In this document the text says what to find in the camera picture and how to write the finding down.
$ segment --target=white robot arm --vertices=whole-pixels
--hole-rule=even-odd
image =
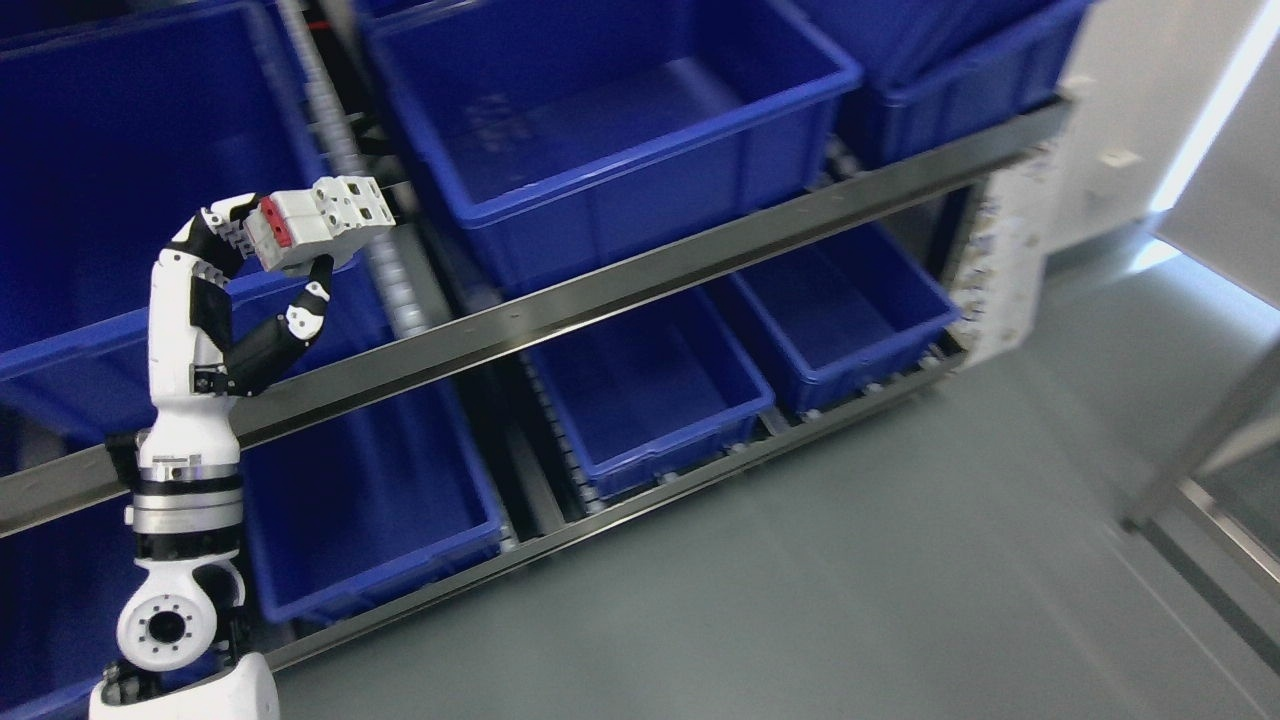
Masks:
[[[311,190],[212,204],[160,251],[151,272],[147,361],[155,425],[128,478],[125,523],[147,579],[116,623],[123,660],[90,698],[91,720],[275,719],[275,684],[247,652],[244,582],[232,560],[243,519],[239,443],[228,423],[238,397],[265,391],[324,329],[330,279],[369,240],[394,225],[371,178],[321,178]],[[250,255],[264,269],[306,274],[288,309],[232,340],[227,284]],[[210,648],[225,670],[165,694],[160,673]]]

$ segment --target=white wall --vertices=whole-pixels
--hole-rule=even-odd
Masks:
[[[1048,251],[1146,215],[1263,0],[1101,0],[1064,83],[1082,102],[1061,142]]]

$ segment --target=blue plastic bin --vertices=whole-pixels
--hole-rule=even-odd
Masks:
[[[590,484],[603,498],[740,442],[773,391],[700,290],[529,351]]]
[[[878,225],[863,225],[712,283],[783,405],[827,407],[910,368],[960,318]]]
[[[301,88],[256,3],[177,10],[0,44],[0,402],[79,442],[154,418],[146,391],[151,264],[197,208],[307,187],[325,168]],[[230,286],[236,329],[301,281]],[[388,337],[364,266],[300,369]]]
[[[795,0],[879,88],[896,88],[1056,0]]]
[[[502,515],[447,382],[244,454],[262,615],[332,624],[498,553]]]
[[[777,0],[447,0],[362,24],[419,192],[508,295],[799,192],[860,78]]]
[[[146,573],[127,498],[0,539],[0,720],[83,717],[119,657],[115,619]]]
[[[1053,97],[1091,0],[1057,0],[897,88],[851,92],[836,127],[868,168],[997,126]]]

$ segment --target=black arm segment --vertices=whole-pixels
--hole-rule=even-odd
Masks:
[[[333,258],[329,255],[316,258],[311,264],[307,286],[317,283],[324,295],[329,295],[332,281]],[[325,297],[303,288],[289,307],[303,309],[324,318],[328,305]],[[320,333],[307,338],[296,336],[289,329],[289,320],[284,314],[268,318],[227,352],[227,395],[251,397],[262,393],[271,383],[279,380],[319,337]]]

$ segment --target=silver metal ring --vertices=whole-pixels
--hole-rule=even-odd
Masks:
[[[192,510],[197,507],[215,507],[239,502],[244,497],[244,491],[225,489],[219,492],[200,492],[192,495],[134,495],[133,507],[136,510]]]
[[[242,502],[183,510],[138,507],[133,511],[133,532],[142,536],[177,536],[230,528],[239,525],[243,520],[244,503]]]
[[[140,468],[140,470],[142,473],[142,479],[148,482],[193,482],[230,478],[236,473],[239,473],[239,465],[232,462],[227,465],[183,466],[156,462],[150,468]]]

